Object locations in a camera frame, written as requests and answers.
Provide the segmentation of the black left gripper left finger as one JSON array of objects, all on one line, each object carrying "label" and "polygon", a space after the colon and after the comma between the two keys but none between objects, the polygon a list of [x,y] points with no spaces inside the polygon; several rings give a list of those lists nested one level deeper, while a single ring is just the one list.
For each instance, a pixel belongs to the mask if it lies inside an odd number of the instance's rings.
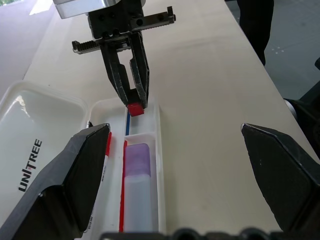
[{"label": "black left gripper left finger", "polygon": [[0,240],[74,240],[90,222],[110,125],[81,130],[36,176],[0,227]]}]

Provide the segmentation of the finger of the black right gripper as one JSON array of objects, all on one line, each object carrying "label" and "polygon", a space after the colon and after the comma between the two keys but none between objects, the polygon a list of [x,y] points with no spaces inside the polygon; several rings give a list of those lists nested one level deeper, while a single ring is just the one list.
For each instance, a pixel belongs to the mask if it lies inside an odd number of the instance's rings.
[{"label": "finger of the black right gripper", "polygon": [[106,68],[108,79],[125,106],[129,104],[130,84],[126,68],[119,61],[117,48],[104,43],[101,45],[101,53]]},{"label": "finger of the black right gripper", "polygon": [[133,75],[135,89],[143,108],[148,106],[150,69],[143,44],[143,37],[140,32],[129,36],[129,43],[132,52],[130,68]]}]

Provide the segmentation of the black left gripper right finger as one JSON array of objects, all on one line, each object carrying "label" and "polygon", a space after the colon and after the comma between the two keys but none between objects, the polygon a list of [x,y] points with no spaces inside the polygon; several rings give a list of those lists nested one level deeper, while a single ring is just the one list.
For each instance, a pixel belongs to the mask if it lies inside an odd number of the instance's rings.
[{"label": "black left gripper right finger", "polygon": [[290,135],[241,126],[257,185],[283,231],[320,232],[320,164]]}]

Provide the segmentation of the white marker with red cap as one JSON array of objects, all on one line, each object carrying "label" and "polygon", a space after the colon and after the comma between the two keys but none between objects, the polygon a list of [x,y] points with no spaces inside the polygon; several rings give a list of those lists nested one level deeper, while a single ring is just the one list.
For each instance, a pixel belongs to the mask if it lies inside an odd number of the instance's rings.
[{"label": "white marker with red cap", "polygon": [[101,222],[101,218],[104,215],[104,208],[105,208],[104,205],[106,201],[105,200],[105,189],[106,189],[105,175],[107,170],[108,158],[110,155],[111,140],[112,140],[112,132],[109,132],[106,149],[105,149],[104,163],[103,163],[99,189],[98,189],[94,207],[90,216],[89,224],[87,226],[87,229],[84,231],[81,240],[93,240],[94,237],[97,236],[99,231],[98,225]]}]

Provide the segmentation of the white Unitree pencil case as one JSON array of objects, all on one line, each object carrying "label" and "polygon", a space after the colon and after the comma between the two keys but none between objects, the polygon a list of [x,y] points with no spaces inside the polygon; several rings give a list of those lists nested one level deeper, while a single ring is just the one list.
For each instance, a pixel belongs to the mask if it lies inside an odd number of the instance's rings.
[{"label": "white Unitree pencil case", "polygon": [[150,100],[144,114],[131,117],[118,98],[98,101],[91,109],[79,98],[36,83],[11,85],[0,100],[0,227],[38,173],[68,140],[89,124],[109,123],[112,132],[105,179],[104,215],[97,235],[119,230],[123,147],[149,147],[153,230],[166,231],[159,106]]}]

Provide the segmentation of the thin red pen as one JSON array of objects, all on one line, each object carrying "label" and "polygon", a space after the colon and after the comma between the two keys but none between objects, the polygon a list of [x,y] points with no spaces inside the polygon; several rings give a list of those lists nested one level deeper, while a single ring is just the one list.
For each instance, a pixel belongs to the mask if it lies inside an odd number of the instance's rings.
[{"label": "thin red pen", "polygon": [[122,177],[121,177],[121,195],[120,195],[120,209],[119,209],[119,232],[124,231],[124,208],[125,208],[125,170],[126,170],[126,148],[128,142],[125,140],[123,144],[123,158],[122,158]]}]

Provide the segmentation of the glue stick with purple cap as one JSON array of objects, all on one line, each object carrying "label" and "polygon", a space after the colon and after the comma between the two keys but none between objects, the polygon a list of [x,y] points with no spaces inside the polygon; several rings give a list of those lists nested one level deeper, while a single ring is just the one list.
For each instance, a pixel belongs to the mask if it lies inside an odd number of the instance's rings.
[{"label": "glue stick with purple cap", "polygon": [[150,148],[146,143],[125,149],[124,224],[125,232],[153,230]]}]

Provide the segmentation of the black upright object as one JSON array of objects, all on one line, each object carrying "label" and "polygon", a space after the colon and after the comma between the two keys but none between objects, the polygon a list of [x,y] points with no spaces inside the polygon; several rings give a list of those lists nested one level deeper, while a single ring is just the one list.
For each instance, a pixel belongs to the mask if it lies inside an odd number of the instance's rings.
[{"label": "black upright object", "polygon": [[236,0],[239,25],[263,65],[265,49],[270,39],[274,0]]}]

